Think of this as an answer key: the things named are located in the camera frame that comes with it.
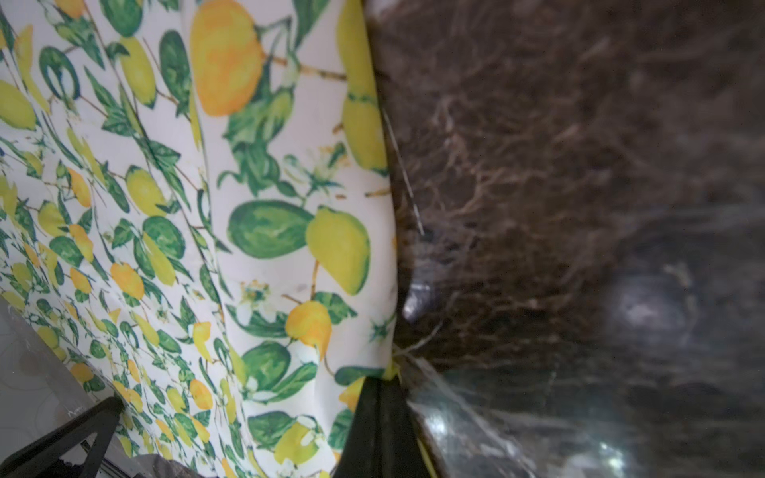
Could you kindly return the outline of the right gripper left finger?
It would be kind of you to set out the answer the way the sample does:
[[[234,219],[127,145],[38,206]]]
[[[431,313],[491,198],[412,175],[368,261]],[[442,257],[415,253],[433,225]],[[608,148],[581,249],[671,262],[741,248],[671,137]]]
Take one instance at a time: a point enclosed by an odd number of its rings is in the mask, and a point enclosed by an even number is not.
[[[382,458],[378,448],[382,381],[367,378],[335,478],[380,478]]]

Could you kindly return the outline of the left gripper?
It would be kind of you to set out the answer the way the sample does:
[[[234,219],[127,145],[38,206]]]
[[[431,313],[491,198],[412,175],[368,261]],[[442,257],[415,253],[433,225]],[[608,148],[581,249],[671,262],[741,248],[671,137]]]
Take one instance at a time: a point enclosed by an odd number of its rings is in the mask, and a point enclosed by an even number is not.
[[[117,396],[102,400],[62,427],[11,454],[1,463],[2,477],[96,477],[105,459],[121,414]],[[70,466],[64,455],[87,438],[95,441],[81,466]]]

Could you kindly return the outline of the lemon print skirt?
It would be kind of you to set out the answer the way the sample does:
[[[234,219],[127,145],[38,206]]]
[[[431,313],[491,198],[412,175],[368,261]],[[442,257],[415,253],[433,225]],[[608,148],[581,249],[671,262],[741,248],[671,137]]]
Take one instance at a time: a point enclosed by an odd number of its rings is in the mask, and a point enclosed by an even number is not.
[[[127,455],[331,476],[396,322],[362,2],[3,2],[1,297]]]

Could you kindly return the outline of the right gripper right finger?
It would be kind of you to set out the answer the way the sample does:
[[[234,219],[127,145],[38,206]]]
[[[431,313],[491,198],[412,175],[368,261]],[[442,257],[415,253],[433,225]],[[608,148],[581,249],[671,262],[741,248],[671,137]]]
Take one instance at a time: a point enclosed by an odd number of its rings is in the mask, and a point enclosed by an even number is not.
[[[382,477],[428,478],[404,390],[397,378],[381,384]]]

